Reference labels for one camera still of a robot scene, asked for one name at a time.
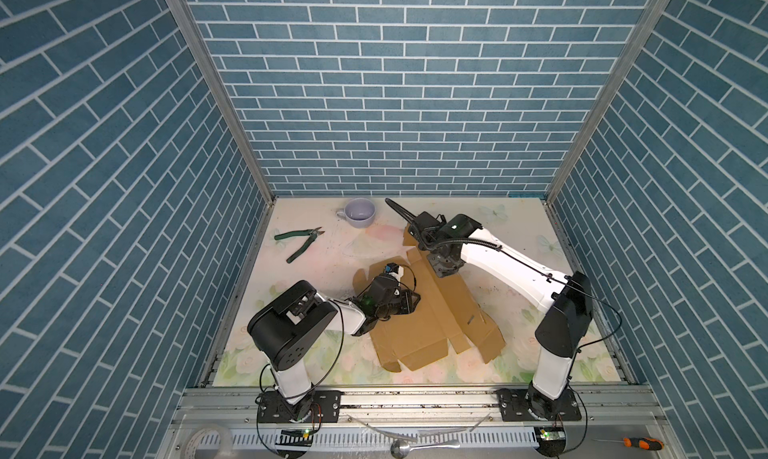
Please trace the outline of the brown cardboard box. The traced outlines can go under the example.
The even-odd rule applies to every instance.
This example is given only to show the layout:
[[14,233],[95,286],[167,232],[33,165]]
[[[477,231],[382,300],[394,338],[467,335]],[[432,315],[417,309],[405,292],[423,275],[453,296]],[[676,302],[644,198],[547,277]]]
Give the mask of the brown cardboard box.
[[405,282],[418,282],[421,301],[415,311],[378,323],[369,333],[381,366],[392,373],[416,371],[437,362],[450,350],[479,353],[484,364],[496,359],[506,346],[496,322],[481,309],[464,280],[455,274],[439,278],[409,233],[403,234],[405,257],[391,257],[413,271]]

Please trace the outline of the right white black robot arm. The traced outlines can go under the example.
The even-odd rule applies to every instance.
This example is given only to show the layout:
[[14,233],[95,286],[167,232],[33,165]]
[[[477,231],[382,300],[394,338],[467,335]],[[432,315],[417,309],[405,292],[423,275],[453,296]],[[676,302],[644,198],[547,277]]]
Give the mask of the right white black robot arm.
[[527,299],[543,317],[535,331],[540,346],[529,402],[553,405],[569,383],[573,361],[593,320],[593,296],[584,274],[544,266],[494,236],[465,214],[451,220],[427,212],[406,215],[407,233],[427,253],[440,278],[472,265],[501,280]]

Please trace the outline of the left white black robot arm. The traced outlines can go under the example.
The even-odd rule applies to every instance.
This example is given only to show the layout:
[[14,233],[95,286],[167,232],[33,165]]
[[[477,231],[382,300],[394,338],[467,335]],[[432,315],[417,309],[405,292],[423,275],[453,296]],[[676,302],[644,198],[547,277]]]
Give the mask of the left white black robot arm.
[[247,332],[268,358],[276,390],[286,405],[312,399],[316,385],[303,358],[326,331],[363,336],[380,322],[416,310],[421,297],[401,277],[397,267],[387,267],[360,293],[345,300],[330,298],[301,280],[251,318]]

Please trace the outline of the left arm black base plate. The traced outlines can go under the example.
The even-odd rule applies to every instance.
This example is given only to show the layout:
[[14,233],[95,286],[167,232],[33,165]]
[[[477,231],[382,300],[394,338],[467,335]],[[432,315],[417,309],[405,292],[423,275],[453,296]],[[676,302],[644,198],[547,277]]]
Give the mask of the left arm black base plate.
[[266,391],[260,396],[258,420],[266,424],[305,423],[315,414],[320,415],[315,421],[337,423],[341,398],[339,390],[320,390],[291,404],[278,391]]

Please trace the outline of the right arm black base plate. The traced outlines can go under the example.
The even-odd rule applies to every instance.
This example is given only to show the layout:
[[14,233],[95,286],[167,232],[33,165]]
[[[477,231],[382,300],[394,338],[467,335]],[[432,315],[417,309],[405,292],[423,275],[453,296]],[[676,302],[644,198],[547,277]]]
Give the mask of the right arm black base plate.
[[557,399],[550,399],[533,387],[501,388],[495,391],[504,422],[580,421],[582,414],[573,391],[566,388]]

